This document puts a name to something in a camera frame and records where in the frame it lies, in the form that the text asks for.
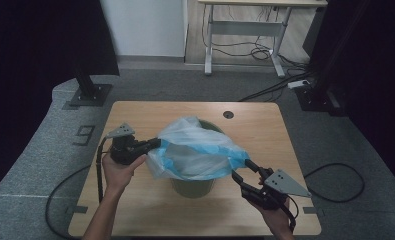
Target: wire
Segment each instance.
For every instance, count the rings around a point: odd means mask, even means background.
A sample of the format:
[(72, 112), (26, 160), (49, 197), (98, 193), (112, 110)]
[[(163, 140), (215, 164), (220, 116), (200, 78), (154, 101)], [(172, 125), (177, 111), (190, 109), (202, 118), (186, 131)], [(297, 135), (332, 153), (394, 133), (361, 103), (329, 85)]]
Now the wire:
[(275, 102), (276, 100), (278, 100), (282, 96), (282, 93), (284, 92), (284, 88), (285, 88), (285, 86), (281, 88), (281, 92), (275, 98), (274, 98), (274, 92), (272, 92), (272, 97), (265, 100), (264, 102)]
[(256, 21), (260, 22), (260, 20), (262, 19), (263, 14), (265, 13), (265, 7), (261, 7), (261, 11), (259, 13), (259, 15), (257, 15)]
[(281, 82), (279, 82), (277, 84), (274, 84), (274, 85), (272, 85), (272, 86), (270, 86), (270, 87), (268, 87), (268, 88), (266, 88), (264, 90), (261, 90), (259, 92), (254, 93), (254, 94), (251, 94), (251, 95), (249, 95), (247, 97), (244, 97), (244, 98), (238, 100), (238, 102), (244, 102), (244, 101), (247, 101), (247, 100), (250, 100), (250, 99), (254, 99), (254, 98), (260, 97), (262, 95), (268, 94), (268, 93), (272, 93), (272, 92), (281, 90), (281, 89), (285, 88), (289, 82), (292, 82), (292, 81), (295, 81), (295, 80), (298, 80), (298, 79), (301, 79), (301, 78), (305, 78), (305, 77), (308, 77), (310, 75), (311, 75), (311, 72), (304, 72), (302, 74), (297, 74), (297, 75), (294, 75), (294, 76), (290, 76), (290, 77), (282, 80)]
[[(205, 47), (208, 47), (207, 44), (206, 44), (205, 38), (204, 38), (204, 25), (205, 25), (204, 23), (205, 23), (205, 17), (206, 17), (206, 8), (207, 8), (207, 5), (204, 6), (204, 10), (203, 10), (203, 18), (202, 18), (203, 21), (202, 21), (202, 24), (201, 24), (201, 37), (202, 37), (204, 46), (205, 46)], [(257, 43), (258, 40), (259, 40), (259, 37), (257, 38), (257, 40), (256, 40), (255, 42), (241, 42), (241, 43), (231, 43), (231, 44), (218, 44), (218, 43), (212, 42), (211, 44), (214, 45), (214, 46), (218, 46), (218, 47), (231, 47), (231, 46), (238, 46), (238, 45), (254, 44), (254, 45), (256, 45), (256, 46), (260, 46), (260, 47), (269, 49), (268, 47), (266, 47), (266, 46), (264, 46), (264, 45), (262, 45), (262, 44)], [(223, 54), (228, 55), (228, 56), (231, 56), (231, 57), (247, 57), (247, 56), (253, 56), (254, 58), (258, 59), (257, 57), (254, 56), (254, 49), (253, 49), (250, 53), (247, 53), (247, 54), (231, 54), (231, 53), (225, 52), (225, 51), (220, 50), (220, 49), (217, 49), (217, 48), (212, 48), (212, 51), (218, 51), (218, 52), (220, 52), (220, 53), (223, 53)]]
[[(269, 53), (270, 48), (261, 45), (257, 43), (260, 40), (260, 36), (257, 37), (256, 42), (254, 43), (255, 48), (253, 48), (250, 53), (252, 57), (256, 60), (267, 60), (268, 58), (271, 57), (271, 54)], [(265, 55), (264, 58), (259, 58), (256, 56), (257, 53), (263, 53)]]
[(309, 67), (309, 64), (307, 64), (307, 63), (299, 63), (299, 62), (294, 62), (294, 61), (291, 61), (291, 60), (289, 60), (288, 58), (286, 58), (286, 57), (284, 57), (283, 55), (280, 55), (280, 54), (278, 54), (278, 56), (281, 58), (281, 60), (284, 62), (284, 63), (289, 63), (289, 64), (291, 64), (292, 66), (294, 66), (294, 67), (298, 67), (298, 68), (307, 68), (307, 67)]
[(297, 205), (296, 201), (292, 197), (288, 196), (288, 198), (290, 198), (291, 201), (293, 201), (294, 206), (296, 206), (297, 211), (296, 211), (296, 216), (294, 216), (294, 218), (297, 218), (299, 216), (299, 213), (300, 213), (299, 212), (299, 206)]
[(47, 223), (47, 226), (50, 228), (50, 230), (51, 230), (54, 234), (56, 234), (57, 236), (59, 236), (59, 237), (62, 237), (62, 238), (65, 238), (65, 239), (80, 239), (80, 238), (75, 238), (75, 237), (72, 237), (72, 236), (64, 235), (64, 234), (58, 232), (58, 231), (53, 227), (53, 225), (51, 225), (49, 212), (50, 212), (50, 204), (51, 204), (51, 201), (52, 201), (52, 199), (53, 199), (53, 196), (54, 196), (54, 194), (57, 192), (57, 190), (58, 190), (67, 180), (69, 180), (70, 178), (72, 178), (72, 177), (75, 176), (76, 174), (78, 174), (78, 173), (80, 173), (80, 172), (82, 172), (82, 171), (84, 171), (85, 169), (88, 169), (88, 168), (90, 168), (90, 167), (91, 167), (91, 165), (88, 165), (88, 166), (83, 167), (83, 168), (79, 169), (78, 171), (72, 173), (71, 175), (69, 175), (69, 176), (68, 176), (67, 178), (65, 178), (61, 183), (59, 183), (59, 184), (53, 189), (53, 191), (50, 193), (50, 195), (48, 196), (47, 204), (46, 204), (46, 206), (45, 206), (45, 222)]
[(355, 195), (353, 195), (353, 196), (351, 196), (351, 197), (349, 197), (349, 198), (340, 199), (340, 200), (331, 199), (331, 198), (327, 198), (327, 197), (325, 197), (325, 196), (322, 196), (322, 195), (319, 194), (318, 192), (316, 192), (316, 191), (314, 191), (313, 189), (311, 189), (311, 188), (308, 187), (309, 192), (311, 192), (313, 195), (316, 195), (316, 196), (318, 196), (318, 197), (320, 197), (320, 198), (322, 198), (322, 199), (324, 199), (324, 200), (326, 200), (326, 201), (334, 202), (334, 203), (346, 203), (346, 202), (350, 202), (350, 201), (356, 199), (357, 197), (359, 197), (359, 196), (363, 193), (363, 191), (365, 190), (365, 180), (363, 179), (362, 175), (361, 175), (358, 171), (356, 171), (356, 169), (354, 169), (353, 167), (351, 167), (351, 166), (349, 166), (349, 165), (347, 165), (347, 164), (344, 164), (344, 163), (330, 163), (330, 164), (323, 165), (323, 166), (318, 167), (318, 168), (316, 168), (315, 170), (309, 172), (308, 174), (304, 175), (304, 178), (306, 179), (307, 177), (309, 177), (310, 175), (312, 175), (312, 174), (314, 174), (314, 173), (320, 171), (321, 169), (324, 169), (324, 168), (327, 168), (327, 167), (331, 167), (331, 166), (344, 166), (344, 167), (347, 167), (347, 168), (351, 169), (353, 172), (355, 172), (355, 173), (357, 174), (357, 176), (360, 178), (361, 182), (362, 182), (362, 186), (361, 186), (361, 188), (359, 189), (359, 191), (358, 191)]
[(102, 180), (102, 175), (101, 175), (101, 156), (103, 154), (103, 147), (104, 143), (106, 142), (107, 138), (104, 137), (101, 140), (100, 145), (98, 146), (97, 149), (97, 159), (95, 160), (95, 165), (97, 168), (97, 190), (98, 190), (98, 202), (101, 203), (103, 200), (103, 180)]
[(232, 20), (235, 20), (234, 17), (231, 15), (231, 5), (228, 5), (228, 14), (232, 18)]

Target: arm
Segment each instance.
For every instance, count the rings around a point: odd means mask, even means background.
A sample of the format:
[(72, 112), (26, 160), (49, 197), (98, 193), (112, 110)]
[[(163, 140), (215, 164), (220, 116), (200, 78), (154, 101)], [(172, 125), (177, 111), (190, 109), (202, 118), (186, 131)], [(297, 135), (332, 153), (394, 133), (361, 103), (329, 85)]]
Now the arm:
[(144, 163), (145, 159), (146, 156), (142, 155), (126, 166), (115, 163), (109, 154), (103, 157), (106, 191), (82, 239), (110, 239), (119, 199), (131, 182), (134, 170)]
[[(289, 228), (288, 216), (281, 209), (278, 210), (265, 210), (262, 207), (249, 202), (262, 214), (263, 220), (268, 225), (272, 234), (278, 240), (294, 240), (293, 233)], [(289, 207), (290, 199), (287, 198), (285, 206)]]

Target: blue plastic bag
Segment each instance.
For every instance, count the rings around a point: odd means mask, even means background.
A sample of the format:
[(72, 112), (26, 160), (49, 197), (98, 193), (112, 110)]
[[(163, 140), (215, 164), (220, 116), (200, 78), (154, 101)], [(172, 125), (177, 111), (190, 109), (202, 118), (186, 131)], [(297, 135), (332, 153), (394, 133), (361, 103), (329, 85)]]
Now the blue plastic bag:
[(223, 133), (203, 129), (197, 117), (182, 117), (157, 136), (160, 148), (146, 161), (155, 178), (209, 180), (244, 168), (249, 155)]

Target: desk leg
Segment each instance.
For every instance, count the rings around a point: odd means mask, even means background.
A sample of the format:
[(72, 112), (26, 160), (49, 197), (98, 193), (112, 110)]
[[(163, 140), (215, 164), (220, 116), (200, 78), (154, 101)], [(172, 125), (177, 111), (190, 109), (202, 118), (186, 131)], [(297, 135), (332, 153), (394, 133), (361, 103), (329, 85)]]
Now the desk leg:
[(278, 57), (278, 53), (279, 53), (279, 48), (281, 47), (282, 39), (284, 39), (285, 30), (287, 29), (290, 15), (291, 15), (291, 7), (287, 7), (287, 11), (285, 13), (284, 20), (282, 21), (281, 29), (279, 32), (278, 39), (275, 42), (274, 49), (269, 51), (269, 53), (271, 54), (272, 62), (274, 64), (275, 70), (279, 78), (285, 77), (284, 70), (282, 69), (281, 62)]
[(204, 73), (206, 75), (212, 74), (212, 24), (213, 24), (213, 7), (210, 5), (209, 24), (208, 24), (208, 42), (206, 47), (206, 60), (204, 62)]

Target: wooden table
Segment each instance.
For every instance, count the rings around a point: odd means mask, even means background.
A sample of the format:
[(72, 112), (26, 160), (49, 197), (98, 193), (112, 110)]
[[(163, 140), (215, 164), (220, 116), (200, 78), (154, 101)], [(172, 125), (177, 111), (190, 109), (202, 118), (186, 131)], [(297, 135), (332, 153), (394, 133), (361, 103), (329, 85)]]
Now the wooden table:
[[(233, 118), (224, 117), (230, 111)], [(155, 137), (179, 117), (197, 116), (220, 127), (237, 145), (246, 149), (259, 166), (281, 168), (305, 185), (278, 106), (274, 103), (228, 102), (116, 102), (103, 136), (128, 123), (138, 140)], [(106, 142), (105, 149), (111, 141)], [(237, 171), (257, 186), (258, 175), (249, 169)], [(318, 235), (321, 226), (310, 198), (294, 197), (300, 208), (296, 235)], [(78, 206), (87, 212), (73, 215), (69, 233), (82, 236), (98, 206), (96, 169), (88, 173)], [(147, 166), (135, 171), (122, 196), (113, 236), (261, 236), (271, 235), (260, 213), (241, 197), (230, 176), (216, 179), (213, 189), (202, 198), (188, 199), (176, 193), (170, 179), (155, 180)]]
[[(278, 77), (284, 78), (284, 70), (278, 58), (279, 49), (291, 10), (294, 7), (316, 8), (326, 7), (326, 0), (199, 0), (199, 3), (210, 5), (208, 19), (208, 43), (206, 47), (206, 59), (204, 72), (206, 75), (212, 74), (212, 35), (247, 35), (247, 36), (271, 36), (277, 37), (275, 46), (269, 51), (272, 63)], [(239, 6), (276, 6), (286, 7), (286, 13), (282, 22), (242, 22), (242, 21), (215, 21), (213, 18), (213, 8), (215, 5), (239, 5)]]

